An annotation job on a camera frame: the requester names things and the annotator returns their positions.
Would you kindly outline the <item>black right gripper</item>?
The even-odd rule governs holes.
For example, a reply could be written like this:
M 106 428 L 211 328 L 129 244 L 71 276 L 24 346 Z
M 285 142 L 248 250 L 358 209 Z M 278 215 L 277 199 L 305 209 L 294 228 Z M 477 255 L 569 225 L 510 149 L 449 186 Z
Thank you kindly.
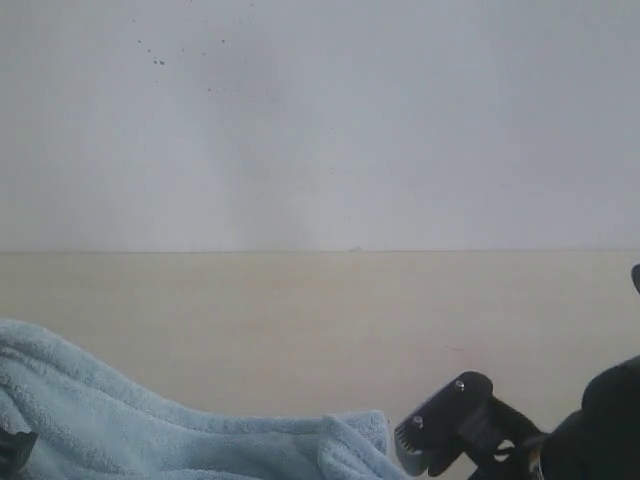
M 632 267 L 631 279 L 635 290 L 640 294 L 640 264 L 636 264 Z

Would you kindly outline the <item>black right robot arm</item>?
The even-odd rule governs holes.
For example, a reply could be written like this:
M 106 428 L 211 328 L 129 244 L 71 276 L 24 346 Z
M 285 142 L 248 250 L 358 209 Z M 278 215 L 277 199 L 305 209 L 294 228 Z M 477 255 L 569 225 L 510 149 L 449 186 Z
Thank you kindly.
M 542 443 L 535 479 L 639 477 L 639 357 L 595 376 L 581 406 Z

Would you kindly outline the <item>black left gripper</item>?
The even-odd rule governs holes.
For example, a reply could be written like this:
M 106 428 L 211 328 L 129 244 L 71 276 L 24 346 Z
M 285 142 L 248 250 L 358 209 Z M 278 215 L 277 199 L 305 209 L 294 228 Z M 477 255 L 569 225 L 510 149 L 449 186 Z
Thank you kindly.
M 1 430 L 1 472 L 15 473 L 28 462 L 38 439 L 35 432 L 10 433 Z

